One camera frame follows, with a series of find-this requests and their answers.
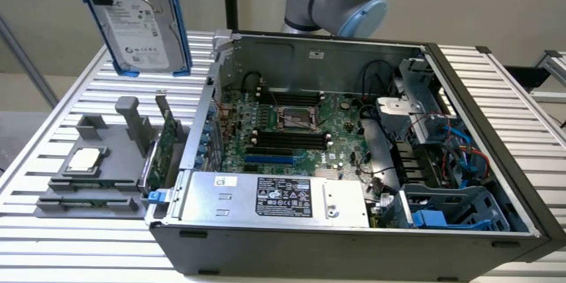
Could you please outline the blue expansion slot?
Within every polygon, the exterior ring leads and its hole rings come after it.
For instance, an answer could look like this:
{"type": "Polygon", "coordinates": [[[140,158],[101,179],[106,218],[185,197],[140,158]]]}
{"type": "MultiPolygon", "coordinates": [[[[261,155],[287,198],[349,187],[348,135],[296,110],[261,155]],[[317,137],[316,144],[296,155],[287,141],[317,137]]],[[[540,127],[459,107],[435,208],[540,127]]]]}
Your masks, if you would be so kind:
{"type": "Polygon", "coordinates": [[[244,161],[255,164],[283,164],[295,165],[296,160],[291,156],[245,156],[244,161]]]}

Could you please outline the grey blue disk bay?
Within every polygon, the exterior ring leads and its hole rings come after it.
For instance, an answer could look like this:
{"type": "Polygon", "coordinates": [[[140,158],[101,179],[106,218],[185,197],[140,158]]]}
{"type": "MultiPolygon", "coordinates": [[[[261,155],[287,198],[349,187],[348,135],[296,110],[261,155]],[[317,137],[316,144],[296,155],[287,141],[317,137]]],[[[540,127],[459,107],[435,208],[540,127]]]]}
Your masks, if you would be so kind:
{"type": "Polygon", "coordinates": [[[403,185],[379,225],[397,229],[509,230],[496,200],[481,186],[445,189],[403,185]]]}

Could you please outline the grey metal frame leg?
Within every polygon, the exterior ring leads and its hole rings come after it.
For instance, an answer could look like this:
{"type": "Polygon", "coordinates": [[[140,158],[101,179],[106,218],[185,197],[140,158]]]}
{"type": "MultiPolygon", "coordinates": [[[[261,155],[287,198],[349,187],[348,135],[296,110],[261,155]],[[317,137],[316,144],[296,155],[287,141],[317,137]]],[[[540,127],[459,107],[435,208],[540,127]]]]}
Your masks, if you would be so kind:
{"type": "Polygon", "coordinates": [[[30,58],[28,57],[28,54],[24,48],[21,47],[1,14],[0,14],[0,37],[4,43],[6,44],[9,51],[12,52],[17,62],[20,63],[20,66],[22,67],[22,70],[32,84],[34,85],[34,88],[37,89],[46,104],[53,109],[56,105],[58,104],[58,98],[54,94],[52,87],[48,84],[46,79],[44,78],[42,74],[36,68],[36,65],[33,64],[30,58]]]}

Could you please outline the small chipset heat sink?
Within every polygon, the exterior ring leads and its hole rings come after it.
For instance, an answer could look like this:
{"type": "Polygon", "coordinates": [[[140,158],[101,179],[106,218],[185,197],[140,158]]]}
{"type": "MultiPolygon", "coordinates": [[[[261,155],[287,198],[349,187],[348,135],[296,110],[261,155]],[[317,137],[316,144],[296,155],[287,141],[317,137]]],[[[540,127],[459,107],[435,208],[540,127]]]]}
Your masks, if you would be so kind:
{"type": "Polygon", "coordinates": [[[317,168],[313,170],[313,176],[317,178],[325,178],[331,180],[341,179],[341,171],[333,168],[317,168]]]}

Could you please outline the hard disk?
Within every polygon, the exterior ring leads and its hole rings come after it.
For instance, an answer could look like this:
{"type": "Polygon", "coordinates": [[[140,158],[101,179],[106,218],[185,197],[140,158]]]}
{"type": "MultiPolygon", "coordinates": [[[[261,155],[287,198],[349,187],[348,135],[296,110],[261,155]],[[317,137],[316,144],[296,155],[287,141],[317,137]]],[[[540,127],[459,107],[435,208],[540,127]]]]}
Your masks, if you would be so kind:
{"type": "Polygon", "coordinates": [[[178,0],[116,0],[86,4],[120,76],[190,74],[192,59],[178,0]]]}

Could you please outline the silver CPU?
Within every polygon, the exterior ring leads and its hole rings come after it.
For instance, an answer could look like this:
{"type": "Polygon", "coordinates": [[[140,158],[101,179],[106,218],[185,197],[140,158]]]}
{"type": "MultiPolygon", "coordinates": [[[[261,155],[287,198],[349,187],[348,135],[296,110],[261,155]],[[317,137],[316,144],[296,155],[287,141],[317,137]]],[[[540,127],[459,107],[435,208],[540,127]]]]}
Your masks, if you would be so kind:
{"type": "Polygon", "coordinates": [[[65,172],[92,172],[105,156],[106,147],[78,148],[66,164],[65,172]]]}

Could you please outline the metal drive cage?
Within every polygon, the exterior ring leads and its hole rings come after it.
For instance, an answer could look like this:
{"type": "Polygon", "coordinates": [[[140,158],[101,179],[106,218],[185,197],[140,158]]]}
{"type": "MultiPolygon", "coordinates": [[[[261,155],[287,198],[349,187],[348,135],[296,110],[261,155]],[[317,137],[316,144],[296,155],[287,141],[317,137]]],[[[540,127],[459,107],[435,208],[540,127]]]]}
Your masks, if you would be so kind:
{"type": "Polygon", "coordinates": [[[445,143],[451,137],[448,130],[461,127],[461,119],[449,109],[441,92],[428,61],[404,59],[393,73],[387,96],[376,100],[383,124],[400,141],[445,143]]]}

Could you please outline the CPU socket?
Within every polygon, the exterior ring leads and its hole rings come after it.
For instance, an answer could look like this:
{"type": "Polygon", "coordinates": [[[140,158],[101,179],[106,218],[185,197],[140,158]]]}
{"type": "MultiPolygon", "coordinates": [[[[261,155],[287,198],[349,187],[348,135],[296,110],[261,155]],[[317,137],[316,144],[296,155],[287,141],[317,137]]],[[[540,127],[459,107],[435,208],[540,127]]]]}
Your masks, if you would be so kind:
{"type": "Polygon", "coordinates": [[[279,131],[320,131],[317,109],[315,107],[277,106],[273,128],[279,131]]]}

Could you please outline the green graphics card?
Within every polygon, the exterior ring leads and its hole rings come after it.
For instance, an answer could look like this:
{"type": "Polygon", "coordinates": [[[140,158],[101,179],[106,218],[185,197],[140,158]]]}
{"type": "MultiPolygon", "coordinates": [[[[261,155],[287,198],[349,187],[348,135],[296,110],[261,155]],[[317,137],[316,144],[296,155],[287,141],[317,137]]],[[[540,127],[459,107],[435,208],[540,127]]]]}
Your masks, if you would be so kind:
{"type": "Polygon", "coordinates": [[[172,115],[165,90],[158,89],[156,91],[154,101],[164,123],[156,139],[150,141],[148,158],[145,159],[142,173],[137,183],[140,191],[145,195],[166,184],[169,174],[172,173],[174,145],[180,142],[184,134],[181,124],[172,115]]]}

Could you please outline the silver power supply unit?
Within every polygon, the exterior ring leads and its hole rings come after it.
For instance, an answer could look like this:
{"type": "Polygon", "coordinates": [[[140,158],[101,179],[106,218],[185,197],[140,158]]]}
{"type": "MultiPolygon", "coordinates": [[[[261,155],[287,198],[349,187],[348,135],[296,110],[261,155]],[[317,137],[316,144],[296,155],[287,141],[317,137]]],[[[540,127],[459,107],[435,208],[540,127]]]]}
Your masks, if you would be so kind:
{"type": "Polygon", "coordinates": [[[220,227],[368,227],[360,183],[319,177],[196,172],[178,220],[220,227]]]}

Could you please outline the black RAM slot bank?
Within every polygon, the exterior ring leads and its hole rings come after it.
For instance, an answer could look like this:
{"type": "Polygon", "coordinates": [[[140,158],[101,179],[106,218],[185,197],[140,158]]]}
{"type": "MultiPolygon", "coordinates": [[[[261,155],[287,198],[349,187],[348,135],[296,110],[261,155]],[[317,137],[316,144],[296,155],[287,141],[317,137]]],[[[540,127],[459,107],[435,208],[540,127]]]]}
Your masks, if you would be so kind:
{"type": "Polygon", "coordinates": [[[289,93],[263,90],[255,93],[255,100],[261,105],[315,106],[320,97],[316,93],[289,93]]]}
{"type": "Polygon", "coordinates": [[[287,131],[253,131],[251,143],[263,148],[291,148],[325,150],[332,144],[331,135],[325,133],[296,133],[287,131]]]}

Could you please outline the blue case latch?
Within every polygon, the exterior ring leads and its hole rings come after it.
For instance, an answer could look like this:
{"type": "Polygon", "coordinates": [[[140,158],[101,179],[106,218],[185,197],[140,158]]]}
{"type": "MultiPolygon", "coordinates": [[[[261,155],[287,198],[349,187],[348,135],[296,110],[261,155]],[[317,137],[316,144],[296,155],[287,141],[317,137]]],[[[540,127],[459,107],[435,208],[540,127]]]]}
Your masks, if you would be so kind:
{"type": "Polygon", "coordinates": [[[157,189],[148,193],[149,204],[161,205],[161,204],[166,204],[168,202],[170,202],[170,195],[169,195],[168,189],[157,189]]]}

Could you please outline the grey parts rack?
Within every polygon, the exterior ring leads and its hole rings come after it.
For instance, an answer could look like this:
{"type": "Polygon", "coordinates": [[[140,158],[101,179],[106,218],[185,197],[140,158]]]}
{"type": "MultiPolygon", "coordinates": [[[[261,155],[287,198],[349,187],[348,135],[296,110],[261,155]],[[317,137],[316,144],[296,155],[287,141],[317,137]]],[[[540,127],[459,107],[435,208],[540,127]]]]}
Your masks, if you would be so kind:
{"type": "MultiPolygon", "coordinates": [[[[74,142],[62,165],[49,178],[48,189],[38,195],[33,215],[42,218],[68,219],[141,219],[148,208],[148,196],[137,186],[148,158],[150,141],[161,125],[152,126],[149,118],[137,111],[138,99],[121,96],[113,108],[125,123],[112,125],[101,115],[88,113],[80,117],[74,142]],[[92,172],[65,172],[76,150],[82,147],[106,147],[105,156],[92,172]]],[[[166,184],[173,185],[188,129],[174,145],[172,173],[166,184]]]]}

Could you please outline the black open PC case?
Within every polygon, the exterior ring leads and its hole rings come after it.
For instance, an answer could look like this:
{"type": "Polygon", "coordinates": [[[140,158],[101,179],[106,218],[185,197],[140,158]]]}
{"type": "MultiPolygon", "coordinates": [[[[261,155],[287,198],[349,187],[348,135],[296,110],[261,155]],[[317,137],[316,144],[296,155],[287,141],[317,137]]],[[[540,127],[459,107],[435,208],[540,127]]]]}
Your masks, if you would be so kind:
{"type": "Polygon", "coordinates": [[[177,272],[188,275],[272,276],[353,280],[467,282],[508,262],[532,262],[563,245],[564,233],[520,169],[505,142],[520,154],[526,142],[496,132],[497,120],[524,109],[488,103],[503,95],[501,78],[459,78],[456,62],[436,44],[228,32],[213,39],[214,61],[189,127],[170,202],[148,204],[149,232],[177,272]],[[445,143],[411,143],[391,135],[400,188],[484,187],[509,230],[397,229],[379,225],[393,196],[365,202],[368,227],[291,229],[194,225],[178,220],[184,189],[196,172],[221,170],[224,142],[218,103],[232,90],[256,93],[339,93],[376,106],[387,96],[404,59],[428,61],[441,97],[461,119],[445,143]]]}

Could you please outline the green motherboard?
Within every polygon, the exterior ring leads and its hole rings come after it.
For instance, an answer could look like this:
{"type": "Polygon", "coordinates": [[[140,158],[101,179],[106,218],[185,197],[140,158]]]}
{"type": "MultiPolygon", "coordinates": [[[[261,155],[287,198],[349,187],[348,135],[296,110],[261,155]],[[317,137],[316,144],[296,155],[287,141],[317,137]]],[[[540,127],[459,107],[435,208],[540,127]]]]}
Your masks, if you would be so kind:
{"type": "Polygon", "coordinates": [[[368,202],[397,193],[392,138],[360,98],[232,90],[218,107],[222,171],[352,180],[368,202]]]}

